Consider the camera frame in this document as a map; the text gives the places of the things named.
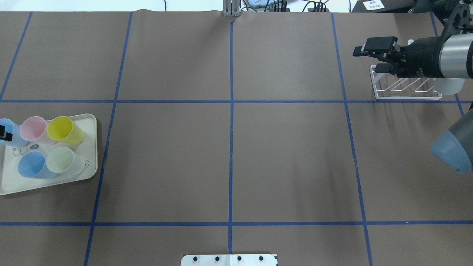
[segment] white tray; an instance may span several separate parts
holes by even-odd
[[[84,140],[77,146],[68,145],[63,142],[57,142],[50,146],[30,142],[23,148],[0,145],[0,195],[84,180],[93,177],[95,173],[97,173],[97,120],[95,116],[91,114],[74,115],[70,116],[70,118],[74,120],[85,133]],[[44,155],[47,155],[54,148],[61,146],[69,147],[86,160],[86,168],[82,173],[75,176],[58,174],[53,179],[27,178],[22,177],[20,173],[18,173],[18,163],[27,152],[40,151]]]

